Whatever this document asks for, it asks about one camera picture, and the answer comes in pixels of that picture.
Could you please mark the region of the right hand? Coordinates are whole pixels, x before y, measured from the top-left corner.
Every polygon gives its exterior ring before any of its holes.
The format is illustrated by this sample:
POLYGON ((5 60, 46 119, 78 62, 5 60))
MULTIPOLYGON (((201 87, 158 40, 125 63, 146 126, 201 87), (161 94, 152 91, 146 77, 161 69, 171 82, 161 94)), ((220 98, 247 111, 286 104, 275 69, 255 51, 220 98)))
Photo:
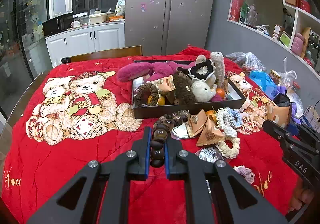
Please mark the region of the right hand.
POLYGON ((314 192, 304 185, 304 181, 299 177, 290 200, 288 212, 300 210, 303 204, 309 204, 314 197, 314 192))

